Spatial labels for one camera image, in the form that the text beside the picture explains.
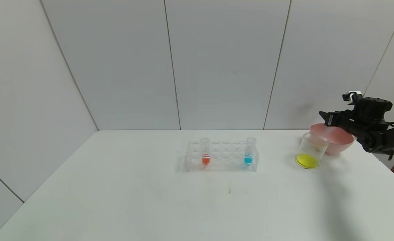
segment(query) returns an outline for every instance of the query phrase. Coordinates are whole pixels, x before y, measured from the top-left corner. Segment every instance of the blue liquid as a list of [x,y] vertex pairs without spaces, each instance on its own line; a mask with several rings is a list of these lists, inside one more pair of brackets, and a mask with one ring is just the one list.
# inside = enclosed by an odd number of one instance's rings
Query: blue liquid
[[245,154],[245,164],[246,165],[251,165],[252,164],[252,160],[254,160],[253,156]]

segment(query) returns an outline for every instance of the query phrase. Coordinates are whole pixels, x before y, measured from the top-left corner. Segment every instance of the red liquid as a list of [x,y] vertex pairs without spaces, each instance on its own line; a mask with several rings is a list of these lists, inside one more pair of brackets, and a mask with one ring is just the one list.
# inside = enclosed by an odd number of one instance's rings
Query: red liquid
[[202,157],[201,160],[202,160],[202,163],[203,163],[204,165],[207,165],[207,164],[210,163],[210,157],[209,157],[209,156],[203,155],[203,157]]

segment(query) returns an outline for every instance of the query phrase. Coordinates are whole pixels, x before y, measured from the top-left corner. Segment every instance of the test tube rack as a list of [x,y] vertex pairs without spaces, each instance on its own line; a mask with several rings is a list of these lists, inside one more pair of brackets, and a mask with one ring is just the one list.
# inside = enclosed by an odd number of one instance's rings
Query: test tube rack
[[185,168],[187,171],[257,171],[258,151],[252,150],[252,162],[246,157],[246,142],[209,142],[210,162],[203,164],[200,142],[189,142]]

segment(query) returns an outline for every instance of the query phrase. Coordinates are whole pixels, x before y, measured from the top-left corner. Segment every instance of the wall seam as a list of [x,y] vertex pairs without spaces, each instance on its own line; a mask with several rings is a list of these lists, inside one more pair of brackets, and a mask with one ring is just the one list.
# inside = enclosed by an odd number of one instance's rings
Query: wall seam
[[14,191],[12,191],[12,189],[1,178],[0,181],[10,192],[12,192],[12,194],[15,195],[15,197],[17,197],[22,203],[24,203],[24,201]]
[[387,43],[387,46],[386,46],[386,48],[385,48],[385,51],[383,52],[382,58],[380,58],[379,64],[377,65],[376,70],[374,71],[373,76],[371,77],[370,82],[369,82],[368,85],[367,85],[367,88],[365,88],[364,96],[365,96],[365,94],[367,93],[368,87],[370,87],[370,84],[371,84],[371,82],[373,81],[373,78],[374,78],[374,76],[376,75],[377,70],[379,69],[380,63],[382,62],[382,59],[383,59],[383,57],[384,57],[384,55],[385,55],[385,53],[386,53],[386,51],[387,51],[387,49],[388,49],[388,47],[389,47],[389,44],[390,44],[390,41],[391,41],[392,38],[393,38],[393,35],[394,35],[394,29],[393,29],[392,35],[391,35],[390,38],[389,38],[389,42]]
[[97,126],[96,121],[94,120],[94,117],[93,117],[93,115],[91,114],[90,109],[88,108],[87,102],[85,102],[85,99],[84,99],[84,97],[82,96],[81,90],[79,89],[78,84],[76,83],[75,77],[73,76],[72,71],[70,70],[69,64],[67,63],[67,60],[66,60],[66,58],[64,57],[63,50],[62,50],[62,48],[60,47],[59,40],[57,39],[56,33],[54,32],[53,26],[52,26],[52,24],[51,24],[51,22],[50,22],[50,19],[48,18],[48,14],[47,14],[47,11],[45,10],[45,6],[44,6],[44,4],[42,3],[42,0],[39,0],[39,2],[41,3],[42,10],[44,11],[44,14],[45,14],[45,18],[47,18],[48,24],[50,25],[51,32],[53,33],[53,37],[54,37],[54,39],[56,40],[57,46],[59,47],[60,53],[62,54],[62,57],[63,57],[63,60],[64,60],[64,62],[65,62],[65,64],[66,64],[66,67],[67,67],[67,69],[69,70],[69,73],[70,73],[70,76],[72,77],[73,83],[75,84],[76,89],[78,90],[78,93],[80,94],[80,96],[81,96],[81,98],[82,98],[82,101],[84,102],[84,105],[85,105],[85,107],[87,108],[87,111],[88,111],[88,113],[90,114],[90,117],[91,117],[91,119],[93,120],[94,125],[96,126],[97,131],[99,131],[100,129],[99,129],[99,127]]
[[270,92],[269,105],[267,106],[266,118],[264,119],[263,130],[266,129],[267,116],[269,114],[269,108],[270,108],[270,102],[272,100],[273,89],[275,88],[276,75],[277,75],[277,70],[278,70],[278,67],[279,67],[280,56],[281,56],[281,53],[282,53],[283,41],[285,40],[286,26],[288,25],[289,12],[291,11],[291,5],[292,5],[292,0],[289,0],[288,13],[286,15],[285,28],[283,29],[283,37],[282,37],[282,42],[280,44],[279,56],[278,56],[278,61],[277,61],[277,64],[276,64],[275,76],[273,78],[272,90]]
[[163,2],[165,4],[166,26],[168,28],[169,49],[170,49],[170,52],[171,52],[172,74],[173,74],[173,83],[174,83],[174,86],[175,86],[176,107],[178,109],[179,130],[181,130],[181,116],[179,115],[178,92],[177,92],[177,89],[176,89],[175,69],[173,67],[173,55],[172,55],[172,44],[171,44],[171,41],[170,41],[170,32],[169,32],[168,10],[166,8],[166,0],[163,0]]

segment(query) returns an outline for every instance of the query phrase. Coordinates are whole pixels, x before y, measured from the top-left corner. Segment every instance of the white table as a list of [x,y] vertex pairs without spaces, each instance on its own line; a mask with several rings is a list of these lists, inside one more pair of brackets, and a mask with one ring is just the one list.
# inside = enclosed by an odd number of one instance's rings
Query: white table
[[[0,241],[394,241],[394,174],[354,143],[312,170],[304,130],[100,131]],[[257,172],[181,172],[189,140],[257,138]]]

